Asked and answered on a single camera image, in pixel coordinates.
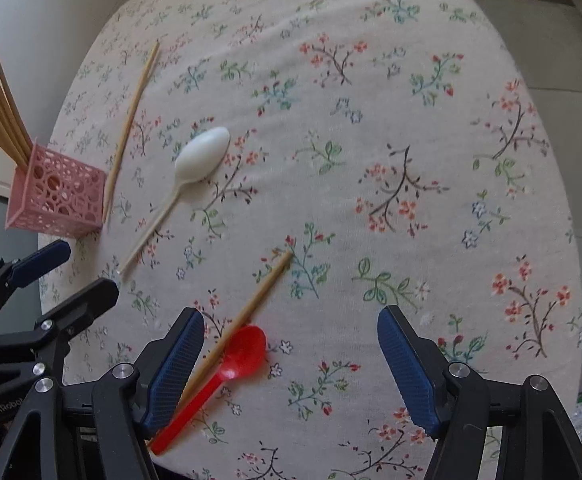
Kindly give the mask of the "lone wooden chopstick far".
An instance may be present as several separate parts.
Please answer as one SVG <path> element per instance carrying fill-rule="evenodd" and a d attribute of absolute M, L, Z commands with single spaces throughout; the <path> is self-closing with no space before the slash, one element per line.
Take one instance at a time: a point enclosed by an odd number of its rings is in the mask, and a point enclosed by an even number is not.
<path fill-rule="evenodd" d="M 146 84 L 148 83 L 151 72 L 153 70 L 158 50 L 160 50 L 160 42 L 156 40 L 149 54 L 149 57 L 146 60 L 146 65 L 143 67 L 142 73 L 140 75 L 136 87 L 136 91 L 134 92 L 134 96 L 132 97 L 131 103 L 128 108 L 123 130 L 122 133 L 120 134 L 120 142 L 118 142 L 117 144 L 115 156 L 113 158 L 113 165 L 111 171 L 108 173 L 108 180 L 106 181 L 103 202 L 103 216 L 102 216 L 103 223 L 108 222 L 108 215 L 110 214 L 112 207 L 115 185 L 118 178 L 118 174 L 120 173 L 120 167 L 122 166 L 122 160 L 126 150 L 128 136 L 130 135 L 130 130 L 132 124 L 134 123 L 134 115 L 136 114 L 139 102 L 142 97 L 143 90 L 144 88 L 146 88 Z"/>

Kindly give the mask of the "pink lattice utensil basket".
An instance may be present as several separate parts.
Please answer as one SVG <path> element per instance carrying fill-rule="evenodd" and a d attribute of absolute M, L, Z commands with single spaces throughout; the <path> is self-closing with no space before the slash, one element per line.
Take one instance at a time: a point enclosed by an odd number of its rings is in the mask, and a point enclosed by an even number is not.
<path fill-rule="evenodd" d="M 81 238 L 102 228 L 106 173 L 34 144 L 28 167 L 17 169 L 6 227 Z"/>

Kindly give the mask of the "white plastic spoon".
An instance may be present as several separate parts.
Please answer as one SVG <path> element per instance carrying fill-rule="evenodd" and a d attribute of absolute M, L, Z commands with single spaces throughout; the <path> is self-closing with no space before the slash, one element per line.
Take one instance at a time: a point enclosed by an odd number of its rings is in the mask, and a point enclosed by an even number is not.
<path fill-rule="evenodd" d="M 220 164 L 228 150 L 230 139 L 227 128 L 215 127 L 200 133 L 181 149 L 175 160 L 172 192 L 154 214 L 153 219 L 124 261 L 118 266 L 117 273 L 121 278 L 128 272 L 140 250 L 175 206 L 182 190 L 189 184 L 195 184 L 207 178 Z"/>

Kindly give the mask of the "wooden chopstick lowest of pile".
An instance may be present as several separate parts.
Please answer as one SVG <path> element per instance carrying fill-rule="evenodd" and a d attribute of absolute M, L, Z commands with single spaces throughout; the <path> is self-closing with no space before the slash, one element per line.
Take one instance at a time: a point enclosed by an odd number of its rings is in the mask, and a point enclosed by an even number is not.
<path fill-rule="evenodd" d="M 289 266 L 293 258 L 292 252 L 285 252 L 277 265 L 271 270 L 266 278 L 260 283 L 259 289 L 256 290 L 253 298 L 242 308 L 233 322 L 225 329 L 213 348 L 210 349 L 208 355 L 203 359 L 202 363 L 195 367 L 192 376 L 190 377 L 184 391 L 181 393 L 177 411 L 184 408 L 184 404 L 189 400 L 193 393 L 196 393 L 201 387 L 202 381 L 215 368 L 217 362 L 225 350 L 225 346 L 233 337 L 236 331 L 248 322 L 257 311 L 259 306 L 263 303 L 266 297 L 277 284 L 278 279 Z"/>

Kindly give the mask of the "red plastic spoon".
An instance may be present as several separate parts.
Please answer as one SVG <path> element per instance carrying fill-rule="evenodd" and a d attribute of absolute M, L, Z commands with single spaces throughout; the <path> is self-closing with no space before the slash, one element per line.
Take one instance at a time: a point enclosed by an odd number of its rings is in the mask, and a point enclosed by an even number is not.
<path fill-rule="evenodd" d="M 151 452 L 155 455 L 164 453 L 219 387 L 225 382 L 255 374 L 263 365 L 265 354 L 266 335 L 259 327 L 249 325 L 237 330 L 225 346 L 217 372 L 156 435 L 150 445 Z"/>

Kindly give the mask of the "floral tablecloth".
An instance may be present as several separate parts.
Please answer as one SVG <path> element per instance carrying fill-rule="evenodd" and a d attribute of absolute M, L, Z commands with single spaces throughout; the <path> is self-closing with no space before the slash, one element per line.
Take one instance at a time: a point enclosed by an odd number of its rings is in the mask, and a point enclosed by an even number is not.
<path fill-rule="evenodd" d="M 50 145 L 113 165 L 146 60 L 105 228 L 48 275 L 50 308 L 95 278 L 116 307 L 72 343 L 67 382 L 132 361 L 185 307 L 213 347 L 285 252 L 255 322 L 266 361 L 219 389 L 157 463 L 191 479 L 419 479 L 411 422 L 378 340 L 396 304 L 488 379 L 545 376 L 576 402 L 578 255 L 548 134 L 474 0 L 130 0 L 67 93 Z M 215 127 L 220 164 L 172 192 Z"/>

